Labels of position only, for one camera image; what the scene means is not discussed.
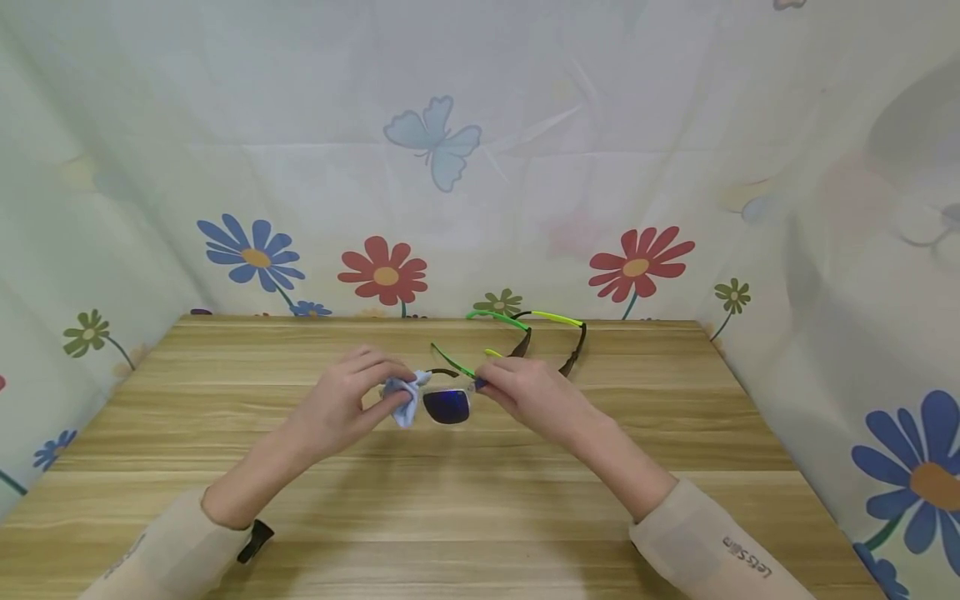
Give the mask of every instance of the light blue butterfly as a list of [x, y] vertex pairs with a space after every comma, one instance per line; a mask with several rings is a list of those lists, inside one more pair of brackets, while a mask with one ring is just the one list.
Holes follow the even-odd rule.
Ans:
[[468, 125], [450, 135], [446, 119], [452, 110], [453, 98], [431, 98], [430, 105], [423, 110], [422, 119], [407, 110], [383, 128], [383, 134], [397, 146], [425, 151], [417, 156], [426, 156], [433, 182], [442, 192], [453, 191], [454, 182], [467, 168], [464, 158], [480, 145], [480, 128], [476, 125]]

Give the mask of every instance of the orange flower center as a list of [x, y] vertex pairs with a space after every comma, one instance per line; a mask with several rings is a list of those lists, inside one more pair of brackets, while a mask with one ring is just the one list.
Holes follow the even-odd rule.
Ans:
[[400, 281], [400, 274], [392, 267], [380, 267], [373, 272], [373, 280], [380, 285], [393, 285]]
[[646, 258], [635, 258], [623, 265], [623, 275], [627, 277], [639, 277], [650, 268], [650, 261]]
[[960, 480], [936, 463], [923, 463], [914, 469], [910, 489], [938, 509], [960, 511]]
[[268, 256], [264, 251], [255, 250], [253, 248], [247, 248], [246, 250], [240, 252], [240, 255], [243, 256], [243, 259], [247, 261], [247, 264], [253, 265], [257, 269], [266, 269], [271, 264], [270, 256]]

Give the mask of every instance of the blue flower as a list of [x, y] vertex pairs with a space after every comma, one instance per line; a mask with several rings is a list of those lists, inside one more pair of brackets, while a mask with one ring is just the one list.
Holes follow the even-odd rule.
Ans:
[[897, 411], [899, 426], [884, 411], [867, 415], [867, 427], [899, 463], [865, 445], [854, 446], [851, 455], [863, 472], [897, 487], [867, 500], [867, 513], [890, 521], [902, 518], [920, 503], [903, 536], [907, 549], [914, 554], [925, 552], [939, 524], [947, 561], [960, 575], [960, 534], [954, 523], [960, 522], [960, 480], [956, 477], [960, 450], [949, 454], [960, 429], [960, 407], [950, 394], [934, 390], [924, 398], [920, 412], [925, 449], [913, 416], [901, 408]]
[[43, 448], [34, 452], [34, 456], [36, 456], [34, 467], [41, 467], [44, 471], [52, 467], [60, 457], [63, 449], [69, 446], [76, 437], [76, 429], [64, 429], [55, 440], [47, 440]]
[[890, 561], [875, 560], [873, 553], [862, 543], [855, 543], [853, 551], [866, 565], [888, 600], [910, 600], [910, 590], [897, 581], [897, 568]]
[[332, 311], [325, 309], [322, 304], [306, 300], [301, 300], [297, 302], [296, 306], [291, 306], [290, 312], [297, 317], [313, 317], [314, 319], [333, 314]]
[[210, 250], [206, 257], [218, 265], [240, 265], [230, 271], [229, 276], [237, 283], [247, 283], [254, 275], [260, 275], [260, 285], [268, 292], [275, 292], [276, 285], [288, 290], [294, 289], [293, 282], [287, 277], [304, 279], [300, 271], [292, 267], [281, 267], [288, 262], [300, 260], [296, 252], [284, 251], [293, 243], [286, 233], [278, 233], [271, 239], [270, 224], [262, 219], [253, 222], [253, 244], [233, 215], [223, 216], [224, 225], [229, 233], [209, 221], [198, 221], [200, 228], [213, 242], [207, 242]]

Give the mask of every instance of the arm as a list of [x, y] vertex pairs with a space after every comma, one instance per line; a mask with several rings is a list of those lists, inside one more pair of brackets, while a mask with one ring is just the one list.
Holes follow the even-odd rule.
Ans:
[[630, 512], [630, 538], [664, 579], [693, 600], [813, 600], [718, 504], [678, 481], [562, 375], [539, 361], [501, 358], [477, 375], [489, 396], [596, 473]]
[[388, 377], [414, 374], [370, 347], [330, 367], [277, 431], [204, 490], [181, 495], [81, 600], [197, 600], [220, 584], [250, 542], [253, 520], [301, 473], [369, 433], [410, 399], [397, 392], [364, 409]]

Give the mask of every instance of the blue mirrored lens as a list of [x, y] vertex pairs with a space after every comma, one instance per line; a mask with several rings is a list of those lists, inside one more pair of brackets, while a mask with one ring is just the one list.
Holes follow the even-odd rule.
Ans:
[[470, 416], [470, 403], [463, 390], [443, 390], [423, 395], [423, 408], [437, 423], [462, 423]]

